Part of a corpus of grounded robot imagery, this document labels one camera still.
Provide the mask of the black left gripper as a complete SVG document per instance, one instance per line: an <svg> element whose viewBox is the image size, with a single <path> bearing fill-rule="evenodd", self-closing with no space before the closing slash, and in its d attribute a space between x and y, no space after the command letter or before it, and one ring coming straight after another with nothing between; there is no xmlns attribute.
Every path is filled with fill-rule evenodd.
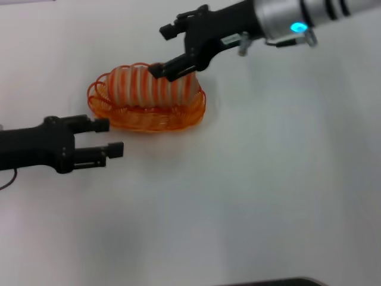
<svg viewBox="0 0 381 286"><path fill-rule="evenodd" d="M109 132L108 119L91 120L87 115L69 117L69 127L62 118L44 118L42 124L1 132L1 170L31 166L49 166L60 174L75 169L105 167L107 159L120 158L124 143L75 150L74 134Z"/></svg>

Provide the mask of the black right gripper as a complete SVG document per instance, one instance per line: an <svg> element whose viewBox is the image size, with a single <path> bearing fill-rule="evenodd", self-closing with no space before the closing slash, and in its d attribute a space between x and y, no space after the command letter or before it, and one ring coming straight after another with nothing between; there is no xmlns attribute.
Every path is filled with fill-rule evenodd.
<svg viewBox="0 0 381 286"><path fill-rule="evenodd" d="M239 43L224 44L221 40L234 34L247 33L249 39L264 37L255 13L254 1L241 1L226 8L211 11L208 5L179 14L172 24L159 29L164 39L174 39L185 33L185 53L165 63L155 63L148 71L156 79L173 82L195 71L203 71L213 57Z"/></svg>

